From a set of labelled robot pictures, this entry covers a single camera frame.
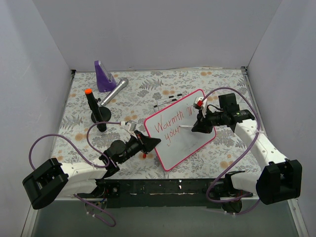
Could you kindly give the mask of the pink framed whiteboard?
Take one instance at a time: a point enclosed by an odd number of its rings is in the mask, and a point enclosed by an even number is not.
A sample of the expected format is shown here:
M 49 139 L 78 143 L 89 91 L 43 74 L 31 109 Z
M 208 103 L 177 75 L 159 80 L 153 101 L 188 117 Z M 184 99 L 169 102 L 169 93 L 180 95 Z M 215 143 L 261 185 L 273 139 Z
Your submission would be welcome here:
M 215 129 L 210 134 L 204 134 L 179 127 L 194 125 L 198 110 L 193 103 L 196 97 L 203 96 L 204 91 L 197 89 L 145 119 L 144 127 L 148 135 L 161 139 L 155 151 L 165 171 L 170 171 L 215 139 Z

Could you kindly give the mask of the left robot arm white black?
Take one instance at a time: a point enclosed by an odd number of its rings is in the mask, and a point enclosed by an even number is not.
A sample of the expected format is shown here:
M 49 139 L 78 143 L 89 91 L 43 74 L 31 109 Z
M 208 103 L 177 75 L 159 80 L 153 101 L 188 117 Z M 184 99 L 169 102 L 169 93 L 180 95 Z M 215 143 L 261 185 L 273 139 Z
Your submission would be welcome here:
M 57 197 L 74 194 L 91 194 L 98 198 L 105 191 L 105 185 L 100 180 L 113 176 L 119 171 L 119 164 L 137 153 L 148 154 L 160 142 L 161 139 L 146 136 L 136 130 L 127 142 L 113 141 L 92 163 L 63 163 L 50 158 L 34 168 L 22 184 L 33 209 L 42 209 Z

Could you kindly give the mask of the white red whiteboard marker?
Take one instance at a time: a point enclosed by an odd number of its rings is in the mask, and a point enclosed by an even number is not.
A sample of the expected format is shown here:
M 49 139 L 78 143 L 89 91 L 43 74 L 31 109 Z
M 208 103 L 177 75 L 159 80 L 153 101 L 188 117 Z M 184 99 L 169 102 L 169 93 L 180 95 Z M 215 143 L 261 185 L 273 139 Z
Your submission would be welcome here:
M 193 126 L 191 126 L 191 125 L 180 125 L 179 127 L 183 127 L 183 128 L 193 128 Z

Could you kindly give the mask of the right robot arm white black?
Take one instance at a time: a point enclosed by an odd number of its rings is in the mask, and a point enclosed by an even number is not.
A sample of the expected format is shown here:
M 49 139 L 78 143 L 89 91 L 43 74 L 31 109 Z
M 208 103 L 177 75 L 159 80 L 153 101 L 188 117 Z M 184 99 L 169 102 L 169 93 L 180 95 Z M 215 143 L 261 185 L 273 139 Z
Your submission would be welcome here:
M 219 96 L 220 107 L 212 112 L 206 99 L 197 97 L 193 107 L 198 109 L 192 132 L 209 134 L 215 126 L 227 126 L 256 158 L 260 175 L 232 171 L 222 175 L 221 186 L 229 196 L 246 192 L 255 194 L 266 205 L 298 198 L 301 194 L 302 166 L 289 160 L 260 133 L 258 122 L 249 110 L 241 110 L 233 93 Z

